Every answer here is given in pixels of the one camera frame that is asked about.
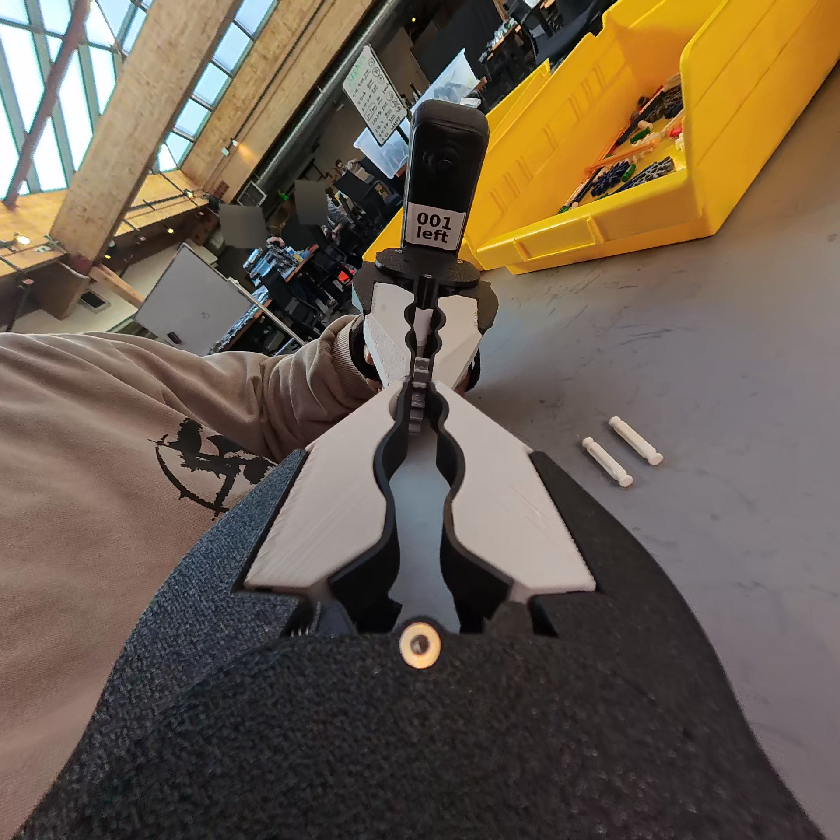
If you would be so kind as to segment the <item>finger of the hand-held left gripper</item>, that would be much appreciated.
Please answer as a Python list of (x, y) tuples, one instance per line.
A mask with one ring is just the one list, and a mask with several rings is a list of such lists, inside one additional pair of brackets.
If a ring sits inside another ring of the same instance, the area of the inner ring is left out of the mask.
[(371, 310), (364, 317), (364, 345), (381, 388), (404, 383), (413, 372), (415, 297), (397, 285), (376, 282)]
[(429, 386), (450, 390), (465, 379), (480, 344), (478, 301), (471, 297), (443, 297), (437, 302), (443, 321), (437, 327), (437, 349), (432, 358)]

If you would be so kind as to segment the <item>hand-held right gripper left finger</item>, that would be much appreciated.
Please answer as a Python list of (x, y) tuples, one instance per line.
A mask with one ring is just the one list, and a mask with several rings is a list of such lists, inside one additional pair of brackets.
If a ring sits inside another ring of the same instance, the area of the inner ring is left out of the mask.
[(401, 607), (389, 479), (403, 458), (403, 386), (391, 384), (305, 448), (245, 575), (245, 589), (341, 604), (384, 633)]

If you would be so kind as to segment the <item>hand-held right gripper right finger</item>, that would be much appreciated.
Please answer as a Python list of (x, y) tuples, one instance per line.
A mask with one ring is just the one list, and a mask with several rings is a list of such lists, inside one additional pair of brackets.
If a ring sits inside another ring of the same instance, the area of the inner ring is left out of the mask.
[(440, 569), (462, 633), (481, 633), (505, 604), (596, 589), (544, 477), (558, 467), (441, 381), (428, 418), (448, 484)]

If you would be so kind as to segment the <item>pile of colourful building pieces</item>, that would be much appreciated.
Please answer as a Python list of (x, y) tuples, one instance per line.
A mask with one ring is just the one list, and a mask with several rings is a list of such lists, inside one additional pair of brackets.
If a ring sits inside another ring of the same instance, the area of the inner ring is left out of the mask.
[(626, 127), (585, 171), (582, 183), (557, 214), (567, 214), (684, 169), (684, 123), (681, 75), (676, 73), (651, 96), (639, 97)]

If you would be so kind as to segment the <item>grey desk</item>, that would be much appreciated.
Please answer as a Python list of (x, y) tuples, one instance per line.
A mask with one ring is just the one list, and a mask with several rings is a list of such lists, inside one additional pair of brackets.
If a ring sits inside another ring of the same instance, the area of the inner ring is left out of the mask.
[[(715, 235), (488, 272), (500, 307), (469, 395), (665, 569), (827, 838), (839, 794), (838, 126), (835, 67)], [(663, 462), (641, 458), (613, 416)]]

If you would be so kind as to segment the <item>white hanging sign board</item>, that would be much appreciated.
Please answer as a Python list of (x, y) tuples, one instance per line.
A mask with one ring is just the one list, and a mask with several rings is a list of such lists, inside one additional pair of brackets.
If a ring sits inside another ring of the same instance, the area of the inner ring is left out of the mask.
[(408, 109), (370, 45), (360, 50), (343, 79), (342, 90), (380, 147), (395, 133), (403, 136)]

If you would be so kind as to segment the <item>white standing whiteboard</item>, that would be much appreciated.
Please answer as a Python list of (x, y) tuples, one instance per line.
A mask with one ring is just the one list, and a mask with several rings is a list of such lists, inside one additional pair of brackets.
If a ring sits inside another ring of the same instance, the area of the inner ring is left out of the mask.
[(181, 244), (134, 320), (159, 341), (206, 356), (250, 309), (228, 278)]

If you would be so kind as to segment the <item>person's brown clothing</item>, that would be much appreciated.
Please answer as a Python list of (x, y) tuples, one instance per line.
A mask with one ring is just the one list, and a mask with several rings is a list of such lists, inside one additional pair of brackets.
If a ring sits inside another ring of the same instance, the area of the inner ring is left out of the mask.
[(284, 459), (251, 450), (283, 356), (2, 334), (2, 838), (69, 759), (168, 575)]

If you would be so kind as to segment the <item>metal ventilation duct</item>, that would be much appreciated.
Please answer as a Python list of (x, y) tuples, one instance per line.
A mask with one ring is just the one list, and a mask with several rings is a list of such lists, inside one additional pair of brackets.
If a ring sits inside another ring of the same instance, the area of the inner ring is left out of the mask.
[(268, 100), (271, 142), (248, 180), (239, 188), (255, 186), (269, 193), (271, 184), (295, 170), (296, 148), (305, 146), (322, 114), (342, 95), (343, 81), (362, 48), (390, 37), (402, 25), (409, 2), (333, 2), (326, 24), (316, 29), (314, 49), (307, 46), (301, 59)]

